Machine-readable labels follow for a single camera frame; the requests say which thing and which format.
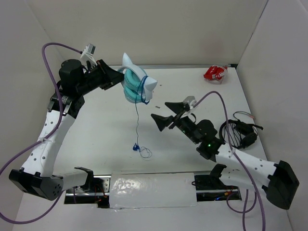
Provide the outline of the teal white cat-ear headphones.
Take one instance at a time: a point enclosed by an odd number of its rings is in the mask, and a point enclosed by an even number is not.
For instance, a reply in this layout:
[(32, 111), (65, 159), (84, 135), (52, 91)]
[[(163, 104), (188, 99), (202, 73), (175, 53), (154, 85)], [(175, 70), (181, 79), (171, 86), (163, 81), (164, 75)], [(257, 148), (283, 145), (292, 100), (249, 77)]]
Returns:
[(135, 65), (126, 53), (123, 54), (122, 65), (117, 71), (124, 74), (121, 84), (127, 101), (148, 104), (153, 98), (157, 80), (149, 77), (141, 67)]

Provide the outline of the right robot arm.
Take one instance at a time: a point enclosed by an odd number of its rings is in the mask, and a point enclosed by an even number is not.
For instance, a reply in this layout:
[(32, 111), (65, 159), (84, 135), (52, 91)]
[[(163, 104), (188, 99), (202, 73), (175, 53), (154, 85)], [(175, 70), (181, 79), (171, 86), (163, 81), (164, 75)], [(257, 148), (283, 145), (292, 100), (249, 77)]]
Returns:
[(203, 158), (216, 163), (210, 173), (212, 187), (220, 189), (226, 185), (253, 190), (278, 208), (290, 208), (299, 180), (287, 162), (275, 163), (230, 148), (227, 142), (216, 137), (217, 130), (210, 120), (195, 123), (186, 115), (187, 103), (166, 102), (165, 105), (176, 115), (151, 114), (151, 117), (160, 131), (177, 127), (197, 145), (196, 150)]

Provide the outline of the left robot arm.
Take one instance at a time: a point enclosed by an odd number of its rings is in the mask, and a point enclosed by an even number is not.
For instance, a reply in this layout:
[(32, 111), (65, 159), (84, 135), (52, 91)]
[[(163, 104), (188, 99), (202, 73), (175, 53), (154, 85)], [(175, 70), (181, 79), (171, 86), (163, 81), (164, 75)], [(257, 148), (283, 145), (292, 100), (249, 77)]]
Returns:
[(79, 187), (90, 192), (95, 186), (94, 173), (84, 167), (75, 167), (63, 174), (54, 173), (54, 164), (64, 138), (84, 105), (84, 95), (101, 88), (107, 90), (124, 80), (122, 71), (109, 67), (103, 60), (94, 66), (69, 59), (59, 70), (60, 90), (51, 98), (45, 124), (38, 144), (19, 170), (13, 169), (9, 179), (23, 192), (50, 201), (61, 192)]

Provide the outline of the red crumpled wrapper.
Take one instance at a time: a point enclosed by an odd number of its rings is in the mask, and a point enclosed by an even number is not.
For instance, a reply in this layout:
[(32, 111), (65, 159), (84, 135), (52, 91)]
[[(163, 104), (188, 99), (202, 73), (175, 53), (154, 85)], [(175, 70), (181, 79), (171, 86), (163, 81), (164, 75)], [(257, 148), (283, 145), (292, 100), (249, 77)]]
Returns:
[(212, 65), (209, 67), (203, 77), (206, 81), (221, 84), (227, 73), (227, 66)]

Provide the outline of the white taped front panel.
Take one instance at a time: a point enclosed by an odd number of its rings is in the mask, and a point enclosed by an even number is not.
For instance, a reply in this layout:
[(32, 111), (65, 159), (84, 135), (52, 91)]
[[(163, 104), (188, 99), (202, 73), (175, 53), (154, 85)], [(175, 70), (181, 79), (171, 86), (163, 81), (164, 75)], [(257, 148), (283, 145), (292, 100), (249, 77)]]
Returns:
[(197, 205), (193, 173), (113, 174), (111, 208), (165, 208)]

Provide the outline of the aluminium frame rail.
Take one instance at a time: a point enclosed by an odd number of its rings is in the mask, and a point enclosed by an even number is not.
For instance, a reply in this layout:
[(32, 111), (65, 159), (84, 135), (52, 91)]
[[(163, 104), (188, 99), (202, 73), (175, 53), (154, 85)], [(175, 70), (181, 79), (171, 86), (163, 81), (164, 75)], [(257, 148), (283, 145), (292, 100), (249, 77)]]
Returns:
[[(208, 68), (214, 64), (170, 64), (170, 65), (140, 65), (142, 69), (181, 69), (181, 68)], [(227, 66), (228, 68), (237, 69), (238, 64), (217, 64), (219, 66)], [(118, 69), (120, 66), (112, 65), (113, 69)]]

